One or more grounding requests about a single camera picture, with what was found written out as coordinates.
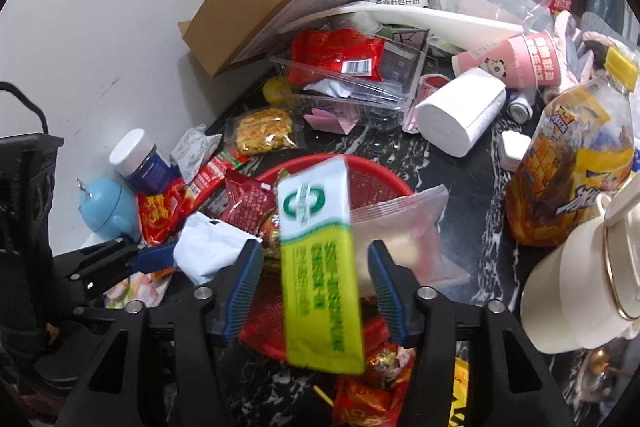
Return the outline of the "pink green wipes pack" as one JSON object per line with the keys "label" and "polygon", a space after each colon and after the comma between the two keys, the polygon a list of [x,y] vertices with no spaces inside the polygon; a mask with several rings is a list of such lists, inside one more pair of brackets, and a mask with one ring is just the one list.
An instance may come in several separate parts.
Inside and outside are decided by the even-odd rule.
{"label": "pink green wipes pack", "polygon": [[140,300],[147,308],[157,307],[163,300],[174,268],[145,274],[137,272],[104,294],[106,309],[124,309],[132,300]]}

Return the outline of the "white lid blue jar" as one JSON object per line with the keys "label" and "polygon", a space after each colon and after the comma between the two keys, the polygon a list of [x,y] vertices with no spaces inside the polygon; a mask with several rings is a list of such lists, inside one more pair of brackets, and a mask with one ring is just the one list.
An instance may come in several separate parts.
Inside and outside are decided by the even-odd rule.
{"label": "white lid blue jar", "polygon": [[143,129],[132,129],[114,146],[108,161],[131,187],[146,195],[165,192],[180,178]]}

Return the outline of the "cola bottle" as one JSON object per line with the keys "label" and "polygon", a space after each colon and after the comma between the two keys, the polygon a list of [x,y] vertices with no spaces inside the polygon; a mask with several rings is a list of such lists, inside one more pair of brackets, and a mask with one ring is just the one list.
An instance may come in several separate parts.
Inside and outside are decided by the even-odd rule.
{"label": "cola bottle", "polygon": [[563,11],[570,12],[572,10],[573,0],[552,0],[549,10],[552,15],[558,15]]}

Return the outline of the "silver foil packet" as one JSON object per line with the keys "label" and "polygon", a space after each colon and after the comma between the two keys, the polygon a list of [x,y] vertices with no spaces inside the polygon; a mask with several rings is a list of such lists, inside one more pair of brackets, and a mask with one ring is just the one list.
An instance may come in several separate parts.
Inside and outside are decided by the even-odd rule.
{"label": "silver foil packet", "polygon": [[186,218],[174,248],[175,265],[195,285],[213,280],[217,272],[238,259],[245,243],[258,237],[204,213]]}

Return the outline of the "yellow cap tea bottle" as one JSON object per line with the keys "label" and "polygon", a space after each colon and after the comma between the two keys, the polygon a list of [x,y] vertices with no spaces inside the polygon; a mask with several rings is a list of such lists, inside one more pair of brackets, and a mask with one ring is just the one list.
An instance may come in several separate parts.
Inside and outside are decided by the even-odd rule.
{"label": "yellow cap tea bottle", "polygon": [[504,211],[514,239],[556,246],[594,216],[597,196],[631,172],[630,95],[638,69],[615,48],[593,79],[570,88],[542,113],[532,142],[506,186]]}

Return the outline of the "white electric kettle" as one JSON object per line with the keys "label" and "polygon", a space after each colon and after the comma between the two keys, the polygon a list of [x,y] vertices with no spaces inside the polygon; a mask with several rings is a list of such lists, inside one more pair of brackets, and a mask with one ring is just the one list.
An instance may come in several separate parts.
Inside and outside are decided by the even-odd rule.
{"label": "white electric kettle", "polygon": [[536,265],[521,299],[521,322],[541,352],[554,355],[639,334],[639,177]]}

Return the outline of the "clear plastic tray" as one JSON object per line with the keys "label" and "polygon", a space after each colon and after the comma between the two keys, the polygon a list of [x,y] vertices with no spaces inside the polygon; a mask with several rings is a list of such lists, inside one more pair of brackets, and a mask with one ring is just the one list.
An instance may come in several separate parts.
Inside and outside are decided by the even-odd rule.
{"label": "clear plastic tray", "polygon": [[302,113],[321,109],[337,118],[383,130],[405,124],[422,74],[425,53],[404,42],[365,35],[385,40],[381,82],[324,72],[320,80],[299,86],[288,81],[288,69],[293,65],[291,43],[294,37],[271,53],[270,62],[291,86],[288,106]]}

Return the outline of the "golden noodle snack bag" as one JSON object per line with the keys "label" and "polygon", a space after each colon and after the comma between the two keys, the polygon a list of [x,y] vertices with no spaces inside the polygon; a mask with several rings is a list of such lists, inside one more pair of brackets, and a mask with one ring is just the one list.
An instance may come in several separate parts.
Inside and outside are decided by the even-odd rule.
{"label": "golden noodle snack bag", "polygon": [[300,150],[303,126],[288,110],[269,106],[229,119],[224,141],[245,156]]}

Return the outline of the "red bag in tray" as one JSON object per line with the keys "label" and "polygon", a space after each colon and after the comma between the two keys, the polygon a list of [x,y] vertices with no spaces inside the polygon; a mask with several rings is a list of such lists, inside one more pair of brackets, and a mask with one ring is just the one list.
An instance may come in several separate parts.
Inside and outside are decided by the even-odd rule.
{"label": "red bag in tray", "polygon": [[291,43],[288,81],[293,84],[320,80],[324,72],[381,82],[380,65],[385,51],[383,38],[355,29],[303,29]]}

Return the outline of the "green white sachet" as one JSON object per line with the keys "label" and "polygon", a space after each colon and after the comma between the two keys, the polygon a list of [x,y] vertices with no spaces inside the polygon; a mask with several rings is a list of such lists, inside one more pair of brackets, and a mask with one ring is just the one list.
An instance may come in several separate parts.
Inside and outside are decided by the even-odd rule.
{"label": "green white sachet", "polygon": [[287,176],[277,202],[288,363],[359,375],[364,347],[345,159]]}

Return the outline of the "yellow lemon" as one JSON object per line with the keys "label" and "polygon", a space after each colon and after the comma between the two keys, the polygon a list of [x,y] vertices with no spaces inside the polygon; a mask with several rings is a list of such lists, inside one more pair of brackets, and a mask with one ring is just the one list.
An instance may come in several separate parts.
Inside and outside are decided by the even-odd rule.
{"label": "yellow lemon", "polygon": [[290,84],[281,76],[273,76],[262,85],[262,96],[271,106],[287,106],[292,95]]}

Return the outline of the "red stick sachet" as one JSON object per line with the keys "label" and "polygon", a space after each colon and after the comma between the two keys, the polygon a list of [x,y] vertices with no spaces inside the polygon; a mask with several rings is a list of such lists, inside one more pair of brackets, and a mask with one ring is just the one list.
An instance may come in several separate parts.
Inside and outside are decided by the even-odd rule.
{"label": "red stick sachet", "polygon": [[228,170],[236,170],[249,161],[248,156],[241,154],[234,147],[224,148],[210,158],[188,184],[193,207],[198,208],[209,199],[209,196],[224,183],[224,177]]}

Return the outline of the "pink panda paper cup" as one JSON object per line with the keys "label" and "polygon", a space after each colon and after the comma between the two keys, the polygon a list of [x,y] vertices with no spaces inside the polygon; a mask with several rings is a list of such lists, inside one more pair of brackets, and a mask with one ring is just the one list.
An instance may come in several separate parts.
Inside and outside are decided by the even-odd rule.
{"label": "pink panda paper cup", "polygon": [[478,67],[509,89],[559,87],[561,67],[548,31],[518,35],[451,59],[454,75]]}

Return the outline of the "yellow peanut packet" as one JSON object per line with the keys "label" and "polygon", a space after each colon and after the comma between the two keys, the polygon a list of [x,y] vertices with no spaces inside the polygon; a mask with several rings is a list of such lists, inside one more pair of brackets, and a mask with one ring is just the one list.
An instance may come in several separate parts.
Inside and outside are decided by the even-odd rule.
{"label": "yellow peanut packet", "polygon": [[461,427],[465,424],[466,407],[468,406],[469,363],[456,358],[454,363],[454,387],[449,413],[449,427]]}

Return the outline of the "red orange snack packet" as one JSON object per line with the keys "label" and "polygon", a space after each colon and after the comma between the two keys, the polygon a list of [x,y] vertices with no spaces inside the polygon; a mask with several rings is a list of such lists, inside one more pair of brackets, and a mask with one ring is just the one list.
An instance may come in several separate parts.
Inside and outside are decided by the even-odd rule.
{"label": "red orange snack packet", "polygon": [[370,351],[361,375],[335,383],[333,426],[395,426],[416,359],[416,349],[386,343]]}

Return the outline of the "red orange candy packet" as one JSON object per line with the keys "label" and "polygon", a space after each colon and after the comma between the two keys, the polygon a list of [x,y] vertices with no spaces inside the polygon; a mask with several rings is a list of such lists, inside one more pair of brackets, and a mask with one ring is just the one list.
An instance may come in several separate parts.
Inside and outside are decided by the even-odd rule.
{"label": "red orange candy packet", "polygon": [[164,243],[191,212],[194,197],[181,180],[171,181],[163,193],[136,195],[142,239],[146,245]]}

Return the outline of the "yellow green lollipop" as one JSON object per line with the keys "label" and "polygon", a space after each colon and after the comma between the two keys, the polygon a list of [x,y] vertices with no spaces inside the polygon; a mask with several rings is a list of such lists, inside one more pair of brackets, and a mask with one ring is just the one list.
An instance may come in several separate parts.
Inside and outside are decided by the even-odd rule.
{"label": "yellow green lollipop", "polygon": [[313,385],[312,389],[329,407],[334,407],[333,400],[320,387]]}

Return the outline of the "dark red snack packet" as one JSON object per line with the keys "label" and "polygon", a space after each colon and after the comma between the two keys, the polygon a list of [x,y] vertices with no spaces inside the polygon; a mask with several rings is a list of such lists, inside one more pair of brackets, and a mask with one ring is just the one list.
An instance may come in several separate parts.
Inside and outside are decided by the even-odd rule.
{"label": "dark red snack packet", "polygon": [[276,209],[276,196],[271,185],[231,170],[226,173],[224,185],[227,207],[220,219],[232,227],[256,234],[262,222]]}

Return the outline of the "white patterned small packet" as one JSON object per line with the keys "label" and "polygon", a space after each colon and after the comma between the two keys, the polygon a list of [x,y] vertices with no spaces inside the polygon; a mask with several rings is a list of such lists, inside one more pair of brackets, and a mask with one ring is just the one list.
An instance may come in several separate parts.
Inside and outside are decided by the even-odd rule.
{"label": "white patterned small packet", "polygon": [[185,184],[191,183],[201,168],[216,152],[222,135],[207,134],[205,124],[186,130],[169,155]]}

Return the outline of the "light blue round gadget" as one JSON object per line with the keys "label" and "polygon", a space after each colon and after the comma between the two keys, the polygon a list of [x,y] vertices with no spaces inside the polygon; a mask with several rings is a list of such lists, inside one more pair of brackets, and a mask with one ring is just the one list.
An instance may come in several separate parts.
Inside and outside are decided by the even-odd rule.
{"label": "light blue round gadget", "polygon": [[136,198],[127,187],[106,178],[89,183],[77,178],[76,183],[80,191],[78,210],[81,218],[99,239],[111,241],[126,237],[140,241]]}

